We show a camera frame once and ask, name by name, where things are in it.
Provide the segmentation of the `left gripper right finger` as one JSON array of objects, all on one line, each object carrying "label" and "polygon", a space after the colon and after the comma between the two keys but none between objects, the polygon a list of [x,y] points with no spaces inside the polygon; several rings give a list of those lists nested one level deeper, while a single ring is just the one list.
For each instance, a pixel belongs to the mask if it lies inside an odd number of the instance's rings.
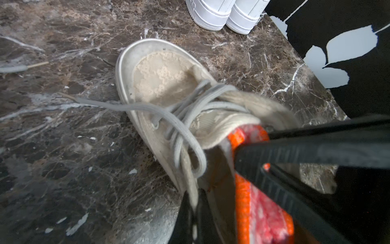
[{"label": "left gripper right finger", "polygon": [[196,238],[195,244],[221,244],[214,218],[209,206],[207,194],[203,189],[198,190],[199,201],[195,211]]}]

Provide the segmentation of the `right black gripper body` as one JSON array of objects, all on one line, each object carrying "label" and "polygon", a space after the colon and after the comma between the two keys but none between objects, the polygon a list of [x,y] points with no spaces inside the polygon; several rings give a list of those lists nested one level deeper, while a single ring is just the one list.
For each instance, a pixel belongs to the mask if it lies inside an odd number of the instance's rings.
[{"label": "right black gripper body", "polygon": [[390,171],[338,167],[331,198],[353,232],[353,244],[390,242]]}]

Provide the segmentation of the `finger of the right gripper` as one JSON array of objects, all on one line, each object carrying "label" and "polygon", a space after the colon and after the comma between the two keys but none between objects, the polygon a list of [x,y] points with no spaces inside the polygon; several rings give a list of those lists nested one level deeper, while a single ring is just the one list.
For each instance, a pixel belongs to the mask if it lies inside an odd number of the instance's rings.
[{"label": "finger of the right gripper", "polygon": [[387,115],[274,131],[268,136],[267,141],[238,147],[235,168],[256,170],[266,163],[390,167],[390,117]]},{"label": "finger of the right gripper", "polygon": [[280,167],[237,163],[235,170],[284,209],[322,244],[352,244],[353,232],[331,198]]}]

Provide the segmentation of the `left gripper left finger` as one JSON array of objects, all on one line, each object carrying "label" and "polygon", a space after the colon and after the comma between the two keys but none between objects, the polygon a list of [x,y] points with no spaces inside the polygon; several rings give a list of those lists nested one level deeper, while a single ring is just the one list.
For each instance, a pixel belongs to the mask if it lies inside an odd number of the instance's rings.
[{"label": "left gripper left finger", "polygon": [[193,243],[193,215],[194,211],[190,203],[188,192],[185,192],[168,244]]}]

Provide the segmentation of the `beige lace sneaker one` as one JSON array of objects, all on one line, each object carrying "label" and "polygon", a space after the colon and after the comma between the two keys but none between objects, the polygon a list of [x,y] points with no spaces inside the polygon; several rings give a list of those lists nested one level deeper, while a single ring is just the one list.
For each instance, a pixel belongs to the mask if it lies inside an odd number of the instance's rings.
[{"label": "beige lace sneaker one", "polygon": [[137,41],[116,63],[120,103],[75,102],[127,113],[135,129],[193,209],[199,189],[208,198],[222,244],[237,244],[234,155],[236,128],[299,128],[294,114],[272,99],[217,82],[182,48],[159,39]]},{"label": "beige lace sneaker one", "polygon": [[47,65],[47,64],[49,64],[49,62],[41,62],[41,63],[32,64],[32,65],[20,65],[20,66],[14,66],[14,67],[1,67],[0,73],[7,74],[7,73],[24,72],[28,69],[32,69],[32,68]]}]

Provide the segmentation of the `white sneaker outer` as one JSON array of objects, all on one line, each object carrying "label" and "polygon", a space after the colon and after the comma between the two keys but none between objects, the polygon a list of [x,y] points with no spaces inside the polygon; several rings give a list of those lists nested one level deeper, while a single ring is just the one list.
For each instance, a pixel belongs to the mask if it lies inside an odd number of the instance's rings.
[{"label": "white sneaker outer", "polygon": [[236,0],[226,26],[241,35],[249,34],[259,22],[270,0]]}]

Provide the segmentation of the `white sneaker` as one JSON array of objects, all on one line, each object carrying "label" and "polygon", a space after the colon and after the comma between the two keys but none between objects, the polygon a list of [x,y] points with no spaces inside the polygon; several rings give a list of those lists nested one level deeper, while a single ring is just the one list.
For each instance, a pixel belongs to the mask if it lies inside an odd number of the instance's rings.
[{"label": "white sneaker", "polygon": [[193,21],[209,31],[221,30],[231,14],[235,0],[186,0]]},{"label": "white sneaker", "polygon": [[249,34],[259,22],[270,0],[236,0],[226,26],[241,35]]}]

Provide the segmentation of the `white sneaker inner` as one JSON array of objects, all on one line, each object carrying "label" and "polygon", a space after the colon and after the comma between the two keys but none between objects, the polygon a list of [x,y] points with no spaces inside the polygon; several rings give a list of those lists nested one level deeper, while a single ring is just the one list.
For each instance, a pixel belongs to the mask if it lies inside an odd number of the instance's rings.
[{"label": "white sneaker inner", "polygon": [[193,21],[209,31],[221,30],[231,14],[235,0],[186,0]]}]

